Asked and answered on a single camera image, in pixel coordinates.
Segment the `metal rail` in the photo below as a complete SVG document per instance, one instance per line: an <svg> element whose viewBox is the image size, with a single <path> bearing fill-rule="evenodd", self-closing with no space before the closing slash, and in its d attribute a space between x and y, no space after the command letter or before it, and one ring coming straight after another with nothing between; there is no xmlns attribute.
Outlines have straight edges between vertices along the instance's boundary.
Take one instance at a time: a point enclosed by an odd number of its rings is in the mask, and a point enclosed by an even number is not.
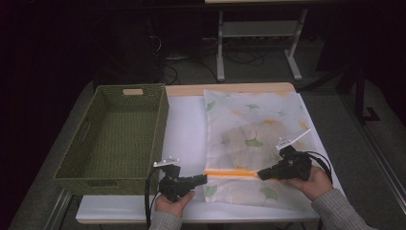
<svg viewBox="0 0 406 230"><path fill-rule="evenodd" d="M72 201L72 194L66 190L62 190L57 199L56 204L48 217L44 226L44 230L59 230L62 222L64 221L66 212Z"/></svg>
<svg viewBox="0 0 406 230"><path fill-rule="evenodd" d="M367 107L367 116L362 115L361 117L358 117L356 115L355 104L352 103L347 96L341 96L340 100L349 113L357 130L361 133L364 141L369 146L377 167L389 186L392 194L394 195L398 206L406 215L406 188L400 182L399 178L385 157L383 149L378 146L378 143L372 136L372 132L367 127L367 122L379 122L379 117L372 107Z"/></svg>

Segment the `person's left hand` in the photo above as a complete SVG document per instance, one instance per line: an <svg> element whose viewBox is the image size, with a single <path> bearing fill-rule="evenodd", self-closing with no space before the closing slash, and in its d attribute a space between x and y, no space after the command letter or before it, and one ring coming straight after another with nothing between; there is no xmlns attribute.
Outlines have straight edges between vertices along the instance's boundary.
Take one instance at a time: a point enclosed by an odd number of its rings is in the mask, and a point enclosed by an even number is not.
<svg viewBox="0 0 406 230"><path fill-rule="evenodd" d="M172 202L165 195L159 195L155 201L155 210L160 212L168 212L179 218L183 217L184 209L188 203L194 198L195 191L190 191L179 200Z"/></svg>

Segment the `black metal stand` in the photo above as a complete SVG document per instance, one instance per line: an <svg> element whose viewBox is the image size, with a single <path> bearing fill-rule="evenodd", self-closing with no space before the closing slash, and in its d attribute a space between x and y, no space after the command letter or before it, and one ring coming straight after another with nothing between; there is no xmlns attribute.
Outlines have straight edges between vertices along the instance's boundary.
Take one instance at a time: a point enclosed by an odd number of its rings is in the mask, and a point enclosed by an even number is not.
<svg viewBox="0 0 406 230"><path fill-rule="evenodd" d="M342 78L337 84L339 94L349 94L354 90L354 115L361 124L379 121L380 118L372 107L364 105L365 74L357 65L346 65L342 70Z"/></svg>

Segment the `white leaf-print laundry bag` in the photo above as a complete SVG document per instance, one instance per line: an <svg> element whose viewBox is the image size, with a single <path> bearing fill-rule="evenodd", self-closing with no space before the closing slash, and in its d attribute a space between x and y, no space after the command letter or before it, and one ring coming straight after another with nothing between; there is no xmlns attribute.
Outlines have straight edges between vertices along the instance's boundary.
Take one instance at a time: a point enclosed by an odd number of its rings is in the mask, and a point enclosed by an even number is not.
<svg viewBox="0 0 406 230"><path fill-rule="evenodd" d="M271 207L310 212L308 199L298 190L275 179L261 180L257 172L276 165L237 166L226 152L222 133L232 128L274 120L284 125L285 137L310 128L307 113L299 96L286 93L232 93L206 90L207 161L205 174L208 182L203 187L207 202ZM298 140L293 147L298 151L314 150L311 134Z"/></svg>

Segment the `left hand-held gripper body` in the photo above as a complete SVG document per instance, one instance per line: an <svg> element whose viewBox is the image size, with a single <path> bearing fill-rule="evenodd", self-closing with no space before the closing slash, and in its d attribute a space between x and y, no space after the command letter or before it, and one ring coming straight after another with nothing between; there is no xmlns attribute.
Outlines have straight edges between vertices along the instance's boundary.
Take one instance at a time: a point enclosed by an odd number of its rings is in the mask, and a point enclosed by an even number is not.
<svg viewBox="0 0 406 230"><path fill-rule="evenodd" d="M177 162L177 158L169 158L153 163L155 169L165 174L159 182L159 192L172 202L195 188L193 176L180 177L181 168L176 165Z"/></svg>

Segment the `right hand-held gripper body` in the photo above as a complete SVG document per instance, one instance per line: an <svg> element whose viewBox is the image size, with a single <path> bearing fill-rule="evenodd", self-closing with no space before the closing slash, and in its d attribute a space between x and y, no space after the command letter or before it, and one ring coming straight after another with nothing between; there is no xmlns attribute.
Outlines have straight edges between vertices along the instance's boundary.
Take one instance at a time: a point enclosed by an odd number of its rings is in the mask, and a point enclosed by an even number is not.
<svg viewBox="0 0 406 230"><path fill-rule="evenodd" d="M308 134L310 128L298 131L285 137L280 137L276 145L282 160L272 167L276 179L300 178L308 180L311 169L311 159L308 153L297 151L293 145Z"/></svg>

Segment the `person's right hand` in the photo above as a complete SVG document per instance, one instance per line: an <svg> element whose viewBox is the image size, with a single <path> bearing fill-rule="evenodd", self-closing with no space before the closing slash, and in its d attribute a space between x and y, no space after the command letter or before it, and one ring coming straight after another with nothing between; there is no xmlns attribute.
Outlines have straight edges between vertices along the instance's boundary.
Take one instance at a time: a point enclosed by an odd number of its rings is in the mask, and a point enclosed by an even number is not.
<svg viewBox="0 0 406 230"><path fill-rule="evenodd" d="M283 179L282 184L298 189L311 201L333 189L326 173L319 167L311 168L307 181L298 178Z"/></svg>

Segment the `green woven basket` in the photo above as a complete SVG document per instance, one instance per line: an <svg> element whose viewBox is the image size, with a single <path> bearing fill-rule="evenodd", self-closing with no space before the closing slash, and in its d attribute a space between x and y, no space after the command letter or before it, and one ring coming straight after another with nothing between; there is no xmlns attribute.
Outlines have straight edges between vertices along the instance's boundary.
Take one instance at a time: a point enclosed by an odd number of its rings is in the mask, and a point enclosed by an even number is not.
<svg viewBox="0 0 406 230"><path fill-rule="evenodd" d="M157 190L169 115L161 84L101 85L59 164L54 180L79 196L141 196Z"/></svg>

